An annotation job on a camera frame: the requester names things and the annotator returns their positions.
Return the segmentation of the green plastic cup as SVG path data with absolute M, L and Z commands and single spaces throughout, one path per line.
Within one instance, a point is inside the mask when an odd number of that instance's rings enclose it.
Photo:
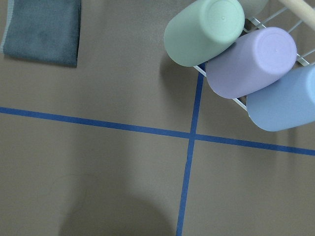
M 167 24 L 164 47 L 177 64 L 197 66 L 230 47 L 244 24 L 244 11 L 237 0 L 197 0 Z

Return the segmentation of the folded grey cloth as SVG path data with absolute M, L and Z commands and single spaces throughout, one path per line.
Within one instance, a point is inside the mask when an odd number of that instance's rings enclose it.
M 0 51 L 10 57 L 76 67 L 80 0 L 10 0 Z

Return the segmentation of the blue plastic cup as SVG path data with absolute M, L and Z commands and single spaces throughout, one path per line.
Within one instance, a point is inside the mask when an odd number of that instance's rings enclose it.
M 289 71 L 273 84 L 247 95 L 247 112 L 255 125 L 281 131 L 315 120 L 315 66 Z

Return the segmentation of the white cup rack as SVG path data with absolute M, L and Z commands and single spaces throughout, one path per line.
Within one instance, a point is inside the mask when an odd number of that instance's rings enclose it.
M 246 20 L 243 31 L 245 33 L 249 33 L 258 29 L 264 29 L 267 26 L 271 26 L 271 23 L 274 23 L 274 24 L 278 23 L 279 20 L 275 21 L 274 19 L 283 13 L 286 14 L 285 16 L 288 16 L 289 13 L 285 13 L 285 12 L 291 12 L 290 15 L 295 15 L 295 17 L 298 18 L 297 22 L 293 26 L 291 26 L 291 28 L 287 30 L 288 33 L 293 32 L 302 23 L 307 25 L 313 31 L 315 31 L 315 6 L 310 6 L 308 2 L 304 0 L 278 0 L 278 1 L 283 5 L 281 9 L 269 15 L 265 19 L 262 19 L 262 18 L 258 19 L 259 17 L 257 18 L 257 17 L 251 16 L 250 18 Z M 311 50 L 305 53 L 297 53 L 296 63 L 298 63 L 298 66 L 314 65 L 315 56 L 313 56 L 314 58 L 313 61 L 307 60 L 307 57 L 309 57 L 309 55 L 314 54 L 314 53 L 315 53 L 315 45 L 313 45 L 313 48 Z M 204 63 L 198 66 L 194 66 L 194 68 L 204 77 L 206 77 Z M 233 98 L 232 100 L 247 112 L 246 96 L 243 96 L 241 98 Z

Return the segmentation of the purple plastic cup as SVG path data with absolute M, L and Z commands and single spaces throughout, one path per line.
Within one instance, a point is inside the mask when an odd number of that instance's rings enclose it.
M 280 79 L 293 68 L 296 56 L 296 43 L 287 31 L 255 30 L 207 62 L 207 82 L 217 95 L 239 98 Z

